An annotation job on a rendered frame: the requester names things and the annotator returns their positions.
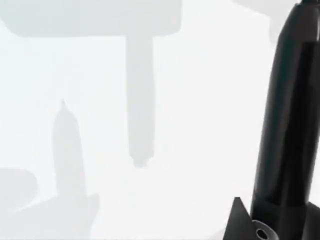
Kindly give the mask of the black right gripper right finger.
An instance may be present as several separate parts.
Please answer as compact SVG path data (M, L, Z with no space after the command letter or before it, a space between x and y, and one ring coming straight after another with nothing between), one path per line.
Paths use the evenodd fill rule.
M320 240L320 207L309 202L305 223L305 240Z

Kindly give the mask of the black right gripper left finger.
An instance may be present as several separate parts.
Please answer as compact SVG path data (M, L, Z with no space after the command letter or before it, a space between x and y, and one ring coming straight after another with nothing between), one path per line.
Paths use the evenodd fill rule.
M240 197L232 202L223 240L253 240L253 224Z

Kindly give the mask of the black bottle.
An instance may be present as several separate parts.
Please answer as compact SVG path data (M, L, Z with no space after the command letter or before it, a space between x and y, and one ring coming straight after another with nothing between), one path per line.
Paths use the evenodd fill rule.
M320 137L320 0L301 0L279 34L251 217L279 240L302 240Z

